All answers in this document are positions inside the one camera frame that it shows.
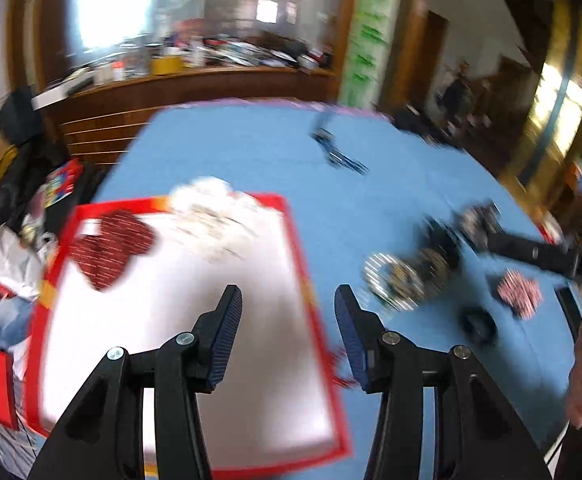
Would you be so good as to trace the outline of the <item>red checkered scrunchie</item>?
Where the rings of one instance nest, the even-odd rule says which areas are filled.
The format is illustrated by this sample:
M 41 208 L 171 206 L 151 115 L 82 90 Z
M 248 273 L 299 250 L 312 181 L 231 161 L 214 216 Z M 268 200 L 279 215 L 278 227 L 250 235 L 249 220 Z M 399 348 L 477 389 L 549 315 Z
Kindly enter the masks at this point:
M 497 296 L 513 314 L 522 320 L 533 318 L 544 301 L 538 281 L 526 278 L 520 271 L 507 270 L 496 287 Z

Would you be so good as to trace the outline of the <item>black feather hair clip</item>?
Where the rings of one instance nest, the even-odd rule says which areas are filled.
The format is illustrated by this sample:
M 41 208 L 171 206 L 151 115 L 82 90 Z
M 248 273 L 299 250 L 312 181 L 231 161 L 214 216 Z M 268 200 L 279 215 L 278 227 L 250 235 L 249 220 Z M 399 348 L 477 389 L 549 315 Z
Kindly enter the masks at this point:
M 440 274 L 440 269 L 458 271 L 461 266 L 461 244 L 456 232 L 444 222 L 425 218 L 416 269 L 425 275 Z

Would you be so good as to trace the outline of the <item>blue striped bolo tie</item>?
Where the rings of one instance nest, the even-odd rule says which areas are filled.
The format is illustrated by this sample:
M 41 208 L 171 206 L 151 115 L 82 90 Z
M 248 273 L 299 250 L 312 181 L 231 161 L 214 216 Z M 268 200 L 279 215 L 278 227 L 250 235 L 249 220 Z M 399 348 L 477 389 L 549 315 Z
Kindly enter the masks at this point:
M 358 162 L 358 160 L 351 159 L 349 156 L 343 154 L 335 144 L 334 135 L 328 130 L 329 120 L 333 116 L 331 108 L 326 108 L 319 115 L 315 122 L 315 126 L 309 135 L 323 150 L 327 162 L 332 167 L 342 167 L 357 172 L 357 174 L 367 174 L 368 167 Z

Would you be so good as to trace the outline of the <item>red polka dot scrunchie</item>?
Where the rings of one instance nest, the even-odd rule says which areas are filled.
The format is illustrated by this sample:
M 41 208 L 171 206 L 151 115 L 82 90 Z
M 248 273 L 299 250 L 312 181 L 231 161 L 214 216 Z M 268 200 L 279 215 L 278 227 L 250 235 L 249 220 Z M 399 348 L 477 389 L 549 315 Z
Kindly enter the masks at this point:
M 70 257 L 90 286 L 102 292 L 122 278 L 134 257 L 146 256 L 157 243 L 157 233 L 127 209 L 100 218 L 99 233 L 75 238 Z

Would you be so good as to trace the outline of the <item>red jewelry box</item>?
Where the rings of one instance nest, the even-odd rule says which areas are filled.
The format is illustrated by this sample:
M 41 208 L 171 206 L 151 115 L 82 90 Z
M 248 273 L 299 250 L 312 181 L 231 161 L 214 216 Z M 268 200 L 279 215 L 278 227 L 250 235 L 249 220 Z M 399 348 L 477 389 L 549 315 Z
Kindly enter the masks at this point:
M 242 314 L 223 380 L 197 396 L 209 479 L 281 474 L 349 452 L 343 410 L 301 245 L 285 200 L 251 195 L 263 210 L 243 259 L 207 261 L 177 228 L 164 197 L 75 209 L 60 237 L 31 323 L 24 381 L 26 423 L 47 439 L 99 361 L 114 347 L 155 350 L 189 332 L 225 288 L 242 292 Z M 146 256 L 98 292 L 70 257 L 75 238 L 99 233 L 100 218 L 127 209 L 157 233 Z M 144 392 L 145 476 L 157 474 L 154 393 Z

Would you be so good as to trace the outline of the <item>black bag on table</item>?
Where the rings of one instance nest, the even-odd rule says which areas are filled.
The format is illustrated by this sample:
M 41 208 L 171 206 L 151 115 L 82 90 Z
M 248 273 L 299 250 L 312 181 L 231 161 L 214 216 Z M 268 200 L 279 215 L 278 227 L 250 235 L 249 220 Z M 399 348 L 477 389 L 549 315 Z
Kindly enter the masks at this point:
M 393 110 L 391 123 L 397 129 L 420 136 L 431 144 L 445 145 L 461 150 L 461 144 L 446 130 L 437 127 L 424 110 L 411 104 L 404 104 Z

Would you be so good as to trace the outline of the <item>wooden counter shelf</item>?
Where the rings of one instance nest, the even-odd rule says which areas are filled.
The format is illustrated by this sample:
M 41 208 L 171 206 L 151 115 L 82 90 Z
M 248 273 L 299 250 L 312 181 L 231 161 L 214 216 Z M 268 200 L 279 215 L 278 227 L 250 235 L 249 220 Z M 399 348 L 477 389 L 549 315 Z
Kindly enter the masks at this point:
M 192 68 L 82 90 L 41 113 L 52 139 L 70 156 L 109 167 L 165 108 L 225 99 L 326 101 L 335 88 L 334 73 L 321 68 Z

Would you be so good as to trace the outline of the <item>yellow container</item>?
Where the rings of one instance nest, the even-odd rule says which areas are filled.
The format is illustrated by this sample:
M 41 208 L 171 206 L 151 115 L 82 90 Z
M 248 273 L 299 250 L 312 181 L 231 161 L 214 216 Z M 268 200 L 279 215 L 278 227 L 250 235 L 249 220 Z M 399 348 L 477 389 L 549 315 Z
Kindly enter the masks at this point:
M 150 70 L 153 76 L 178 74 L 184 70 L 184 62 L 179 55 L 164 55 L 151 58 Z

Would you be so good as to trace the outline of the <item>white cherry print scrunchie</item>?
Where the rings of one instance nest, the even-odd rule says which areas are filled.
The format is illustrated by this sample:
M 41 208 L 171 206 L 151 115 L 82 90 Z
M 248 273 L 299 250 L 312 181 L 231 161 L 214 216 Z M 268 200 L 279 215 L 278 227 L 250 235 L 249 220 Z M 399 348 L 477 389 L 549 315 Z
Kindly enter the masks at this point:
M 177 228 L 201 249 L 207 261 L 243 259 L 256 238 L 263 210 L 251 195 L 234 191 L 217 177 L 195 178 L 175 186 L 167 204 Z

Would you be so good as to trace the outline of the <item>bamboo wall decoration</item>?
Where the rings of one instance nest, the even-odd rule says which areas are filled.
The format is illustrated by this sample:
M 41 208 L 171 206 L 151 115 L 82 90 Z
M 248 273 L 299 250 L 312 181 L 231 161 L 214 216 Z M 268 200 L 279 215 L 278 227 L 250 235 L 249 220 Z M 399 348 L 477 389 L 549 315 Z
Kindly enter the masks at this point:
M 371 110 L 379 103 L 399 0 L 355 0 L 339 102 Z

